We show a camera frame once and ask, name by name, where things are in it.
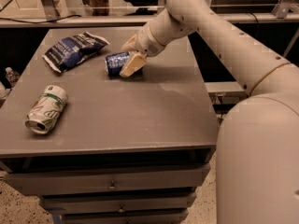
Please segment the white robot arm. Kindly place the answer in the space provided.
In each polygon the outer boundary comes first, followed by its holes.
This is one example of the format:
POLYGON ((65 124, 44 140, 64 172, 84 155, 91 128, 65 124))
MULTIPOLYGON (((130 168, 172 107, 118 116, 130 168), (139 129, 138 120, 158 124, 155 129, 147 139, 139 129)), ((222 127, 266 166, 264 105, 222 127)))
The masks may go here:
POLYGON ((166 0, 123 49, 153 57, 191 32, 248 96, 227 113, 218 133, 218 224, 299 224, 299 68, 205 0, 166 0))

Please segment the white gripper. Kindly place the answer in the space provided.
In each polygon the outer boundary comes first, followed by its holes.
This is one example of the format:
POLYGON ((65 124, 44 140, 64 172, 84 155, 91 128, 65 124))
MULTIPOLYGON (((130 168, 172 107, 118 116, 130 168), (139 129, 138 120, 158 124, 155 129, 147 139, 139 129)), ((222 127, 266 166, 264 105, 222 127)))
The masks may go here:
POLYGON ((130 37, 122 46, 123 52, 129 52, 129 58, 120 71, 121 77, 130 77, 141 69, 148 57, 155 57, 165 49, 164 32, 155 23, 146 23, 136 35, 130 37))

